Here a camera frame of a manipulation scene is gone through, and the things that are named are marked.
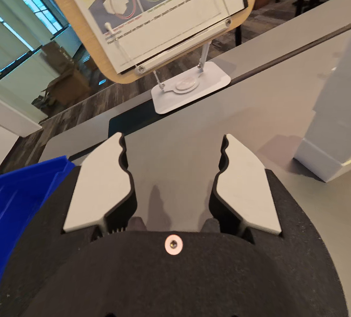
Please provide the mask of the dark framed window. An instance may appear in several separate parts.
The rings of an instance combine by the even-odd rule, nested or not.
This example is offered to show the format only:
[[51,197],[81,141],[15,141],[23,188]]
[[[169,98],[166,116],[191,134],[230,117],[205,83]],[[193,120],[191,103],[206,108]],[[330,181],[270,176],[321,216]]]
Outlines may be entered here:
[[66,28],[41,0],[0,0],[1,79]]

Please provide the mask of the blue plastic bin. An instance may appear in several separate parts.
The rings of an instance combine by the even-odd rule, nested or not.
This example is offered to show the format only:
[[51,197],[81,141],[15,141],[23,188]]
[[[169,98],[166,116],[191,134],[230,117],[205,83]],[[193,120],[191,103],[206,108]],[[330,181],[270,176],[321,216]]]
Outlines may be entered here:
[[26,226],[74,167],[62,156],[0,176],[0,278]]

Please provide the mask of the printed paper sheet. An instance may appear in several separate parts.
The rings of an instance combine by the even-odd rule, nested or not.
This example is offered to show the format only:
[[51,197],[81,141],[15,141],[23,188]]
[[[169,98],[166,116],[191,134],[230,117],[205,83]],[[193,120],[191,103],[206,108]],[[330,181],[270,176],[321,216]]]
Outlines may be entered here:
[[220,33],[248,0],[74,0],[117,74]]

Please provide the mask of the large cardboard box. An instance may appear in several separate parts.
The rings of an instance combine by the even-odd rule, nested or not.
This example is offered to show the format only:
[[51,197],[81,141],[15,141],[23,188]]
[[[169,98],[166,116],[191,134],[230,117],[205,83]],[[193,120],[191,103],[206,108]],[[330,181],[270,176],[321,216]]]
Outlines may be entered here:
[[41,96],[68,107],[90,95],[88,79],[81,73],[71,55],[56,41],[43,46],[39,58],[46,70],[40,77]]

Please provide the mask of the wooden board document stand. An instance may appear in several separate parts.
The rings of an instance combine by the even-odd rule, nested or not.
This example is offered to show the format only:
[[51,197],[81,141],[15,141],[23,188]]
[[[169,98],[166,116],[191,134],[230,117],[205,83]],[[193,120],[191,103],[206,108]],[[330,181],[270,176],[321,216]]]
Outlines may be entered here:
[[151,90],[152,101],[156,113],[165,114],[220,90],[230,83],[231,79],[223,69],[213,62],[207,62],[210,43],[225,32],[240,26],[251,13],[255,0],[248,0],[246,9],[230,16],[225,21],[225,29],[220,33],[207,37],[204,41],[189,47],[189,43],[197,38],[197,36],[193,36],[189,40],[171,47],[170,50],[162,52],[161,55],[145,61],[144,63],[148,66],[147,70],[145,70],[144,65],[136,65],[121,74],[115,72],[74,0],[55,0],[55,2],[100,71],[106,78],[116,83],[129,84],[149,73],[154,73],[156,76],[157,69],[196,48],[202,47],[201,57],[196,67],[188,69],[184,73],[178,74],[164,82],[160,82],[158,77],[156,77],[157,85]]

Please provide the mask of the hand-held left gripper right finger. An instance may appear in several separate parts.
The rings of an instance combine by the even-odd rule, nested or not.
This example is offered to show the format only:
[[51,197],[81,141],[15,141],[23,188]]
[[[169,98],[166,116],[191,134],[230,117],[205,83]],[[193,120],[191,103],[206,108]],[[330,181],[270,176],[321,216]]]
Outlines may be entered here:
[[220,152],[209,199],[220,233],[241,236],[256,229],[279,236],[282,229],[263,163],[231,134],[223,136]]

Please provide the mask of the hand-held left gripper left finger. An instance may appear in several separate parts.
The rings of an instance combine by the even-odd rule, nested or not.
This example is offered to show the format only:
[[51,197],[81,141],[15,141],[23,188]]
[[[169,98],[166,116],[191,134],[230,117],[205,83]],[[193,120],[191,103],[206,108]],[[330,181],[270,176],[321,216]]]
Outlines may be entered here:
[[126,143],[120,132],[82,161],[64,222],[66,233],[98,226],[102,234],[122,231],[137,209]]

